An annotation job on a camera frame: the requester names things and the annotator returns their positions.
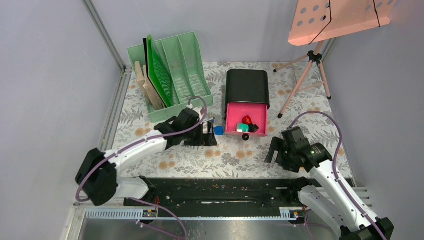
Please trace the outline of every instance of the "tripod stand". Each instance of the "tripod stand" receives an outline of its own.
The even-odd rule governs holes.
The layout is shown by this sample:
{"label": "tripod stand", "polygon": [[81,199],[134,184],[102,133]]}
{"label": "tripod stand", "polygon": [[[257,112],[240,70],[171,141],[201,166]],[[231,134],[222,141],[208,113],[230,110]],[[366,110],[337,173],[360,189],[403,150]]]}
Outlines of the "tripod stand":
{"label": "tripod stand", "polygon": [[[288,97],[287,101],[284,104],[284,107],[282,108],[281,112],[278,114],[278,118],[282,118],[283,117],[283,113],[286,111],[287,107],[290,104],[290,101],[292,100],[293,96],[295,96],[296,93],[300,92],[300,91],[304,91],[310,88],[314,88],[314,87],[318,87],[324,84],[324,88],[325,88],[325,92],[327,93],[327,99],[330,100],[331,99],[331,95],[330,95],[330,89],[329,89],[329,85],[327,83],[327,77],[326,77],[326,73],[324,72],[324,66],[323,63],[321,62],[321,59],[323,58],[323,56],[321,54],[319,54],[320,49],[322,48],[324,44],[324,41],[320,41],[318,42],[318,45],[316,46],[315,50],[313,51],[309,51],[307,53],[307,55],[301,56],[298,59],[291,61],[285,65],[280,66],[279,68],[274,69],[274,73],[276,73],[277,71],[287,68],[288,66],[292,66],[293,68],[293,72],[294,72],[294,79],[296,80],[296,86],[294,87],[293,91],[291,92],[290,96]],[[307,63],[302,76],[300,77],[299,81],[296,78],[296,71],[295,68],[293,66],[293,64],[305,59],[309,57],[309,62]],[[319,82],[317,84],[314,84],[312,86],[308,86],[302,89],[299,89],[302,86],[302,83],[304,82],[306,76],[308,75],[309,70],[312,67],[312,64],[316,63],[316,65],[319,67],[319,70],[321,71],[321,75],[322,75],[322,82]]]}

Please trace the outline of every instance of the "tripod leg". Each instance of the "tripod leg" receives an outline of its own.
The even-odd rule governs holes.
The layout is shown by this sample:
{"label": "tripod leg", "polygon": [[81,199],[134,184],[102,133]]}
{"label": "tripod leg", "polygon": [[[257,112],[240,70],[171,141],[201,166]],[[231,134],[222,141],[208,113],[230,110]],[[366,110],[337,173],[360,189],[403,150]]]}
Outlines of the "tripod leg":
{"label": "tripod leg", "polygon": [[329,84],[327,82],[326,72],[324,71],[323,63],[321,62],[320,64],[318,64],[318,66],[319,66],[319,70],[321,70],[322,81],[324,82],[324,88],[325,88],[325,92],[327,93],[327,99],[330,100],[331,94],[330,94]]}
{"label": "tripod leg", "polygon": [[304,56],[301,56],[301,57],[299,57],[299,58],[297,58],[297,59],[295,59],[295,60],[293,60],[293,61],[291,61],[291,62],[289,62],[287,64],[284,64],[284,65],[280,66],[279,68],[274,69],[274,73],[280,71],[281,69],[285,69],[288,66],[293,65],[293,64],[295,64],[297,62],[300,62],[301,60],[303,60],[303,59],[305,59],[307,57],[308,57],[308,55],[304,55]]}
{"label": "tripod leg", "polygon": [[293,96],[296,94],[298,89],[301,87],[302,83],[304,82],[306,76],[308,75],[309,70],[312,67],[312,61],[309,61],[305,67],[305,70],[303,71],[302,76],[300,77],[299,81],[297,82],[296,86],[294,87],[293,91],[291,92],[290,96],[288,97],[287,101],[284,104],[284,107],[282,108],[281,112],[278,114],[278,118],[283,117],[283,113],[286,111],[287,107],[290,104],[290,101],[292,100]]}

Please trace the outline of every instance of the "gray wall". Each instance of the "gray wall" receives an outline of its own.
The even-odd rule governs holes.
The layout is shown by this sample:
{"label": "gray wall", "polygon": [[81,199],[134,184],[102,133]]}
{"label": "gray wall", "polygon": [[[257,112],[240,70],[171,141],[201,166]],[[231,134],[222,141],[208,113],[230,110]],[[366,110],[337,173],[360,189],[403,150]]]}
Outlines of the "gray wall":
{"label": "gray wall", "polygon": [[120,71],[81,1],[0,1],[0,239],[57,240]]}
{"label": "gray wall", "polygon": [[353,173],[393,239],[423,239],[424,1],[400,1],[392,22],[341,37],[324,64]]}
{"label": "gray wall", "polygon": [[122,59],[151,34],[195,31],[204,62],[282,62],[314,46],[292,46],[295,0],[93,0]]}

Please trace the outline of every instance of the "floral mat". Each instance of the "floral mat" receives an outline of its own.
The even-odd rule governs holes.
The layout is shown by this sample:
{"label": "floral mat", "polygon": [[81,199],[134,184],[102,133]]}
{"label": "floral mat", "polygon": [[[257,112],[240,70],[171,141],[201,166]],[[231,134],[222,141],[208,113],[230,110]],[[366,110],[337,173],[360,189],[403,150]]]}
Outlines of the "floral mat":
{"label": "floral mat", "polygon": [[[324,86],[313,87],[297,93],[281,119],[277,115],[283,108],[296,81],[292,67],[277,73],[273,69],[281,63],[272,62],[210,62],[203,63],[204,73],[213,94],[213,106],[207,109],[207,118],[215,118],[215,126],[224,124],[224,97],[226,73],[230,69],[255,69],[268,72],[270,109],[268,110],[268,136],[251,137],[244,141],[240,136],[216,136],[218,146],[194,147],[174,146],[164,152],[142,159],[124,172],[124,177],[145,176],[147,178],[299,178],[309,177],[301,169],[299,173],[283,170],[274,163],[265,163],[265,157],[273,137],[282,137],[285,130],[299,114],[308,111],[332,111]],[[295,64],[297,78],[302,75],[306,62]],[[150,132],[156,123],[151,123],[141,90],[135,83],[133,72],[126,93],[122,113],[113,142],[113,148],[124,146]],[[317,66],[313,66],[303,87],[321,81]],[[302,117],[296,124],[309,138],[311,144],[322,143],[333,155],[339,134],[331,121],[319,114]],[[353,178],[347,156],[342,147],[337,165],[345,178]]]}

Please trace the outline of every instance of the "green cutting board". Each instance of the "green cutting board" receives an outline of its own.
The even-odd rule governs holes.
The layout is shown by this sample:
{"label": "green cutting board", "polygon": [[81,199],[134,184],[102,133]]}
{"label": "green cutting board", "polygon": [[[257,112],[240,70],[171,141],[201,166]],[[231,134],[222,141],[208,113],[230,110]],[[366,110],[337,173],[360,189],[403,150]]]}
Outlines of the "green cutting board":
{"label": "green cutting board", "polygon": [[164,63],[152,44],[152,35],[147,36],[148,76],[157,89],[166,107],[174,105],[173,82]]}

